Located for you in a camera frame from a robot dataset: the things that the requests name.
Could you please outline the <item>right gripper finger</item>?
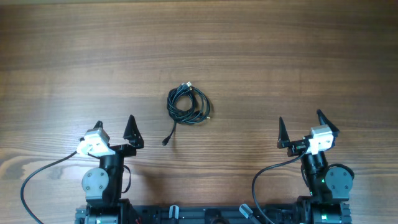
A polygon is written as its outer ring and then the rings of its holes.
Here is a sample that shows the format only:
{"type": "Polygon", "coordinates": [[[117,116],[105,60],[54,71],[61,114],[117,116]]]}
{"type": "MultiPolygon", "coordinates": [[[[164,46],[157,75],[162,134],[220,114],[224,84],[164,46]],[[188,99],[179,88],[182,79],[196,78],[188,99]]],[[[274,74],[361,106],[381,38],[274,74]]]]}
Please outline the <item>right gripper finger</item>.
{"type": "Polygon", "coordinates": [[[277,141],[277,147],[279,149],[286,148],[290,146],[290,138],[285,127],[284,120],[282,117],[279,118],[279,135],[277,141]]]}
{"type": "Polygon", "coordinates": [[[340,130],[324,115],[324,113],[318,109],[317,110],[318,120],[321,125],[328,125],[332,131],[334,137],[338,137],[340,130]]]}

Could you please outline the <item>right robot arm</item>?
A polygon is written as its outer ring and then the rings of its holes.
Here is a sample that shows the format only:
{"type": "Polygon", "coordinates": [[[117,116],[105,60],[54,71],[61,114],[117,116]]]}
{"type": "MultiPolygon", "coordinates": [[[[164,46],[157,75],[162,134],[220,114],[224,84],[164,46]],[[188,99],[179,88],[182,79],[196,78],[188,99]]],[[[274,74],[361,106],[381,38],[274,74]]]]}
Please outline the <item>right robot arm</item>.
{"type": "Polygon", "coordinates": [[[343,164],[329,164],[325,152],[335,146],[340,130],[317,111],[319,125],[301,140],[291,141],[284,120],[279,119],[277,147],[287,149],[289,157],[299,156],[300,171],[310,195],[299,196],[292,204],[273,209],[276,223],[348,224],[352,222],[347,201],[353,187],[354,172],[343,164]]]}

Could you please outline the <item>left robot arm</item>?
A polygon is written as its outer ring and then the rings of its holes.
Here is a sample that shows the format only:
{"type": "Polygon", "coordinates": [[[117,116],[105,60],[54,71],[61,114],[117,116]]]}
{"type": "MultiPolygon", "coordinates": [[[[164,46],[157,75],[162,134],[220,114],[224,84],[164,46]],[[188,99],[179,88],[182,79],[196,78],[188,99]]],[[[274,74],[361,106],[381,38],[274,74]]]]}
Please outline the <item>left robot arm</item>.
{"type": "Polygon", "coordinates": [[[129,170],[124,159],[135,156],[137,150],[144,147],[133,115],[128,119],[123,139],[126,144],[111,146],[102,121],[97,121],[94,128],[87,130],[80,139],[77,153],[97,158],[99,167],[90,169],[82,178],[87,205],[76,210],[76,224],[142,222],[130,200],[121,198],[131,186],[128,182],[123,189],[123,172],[129,170]]]}

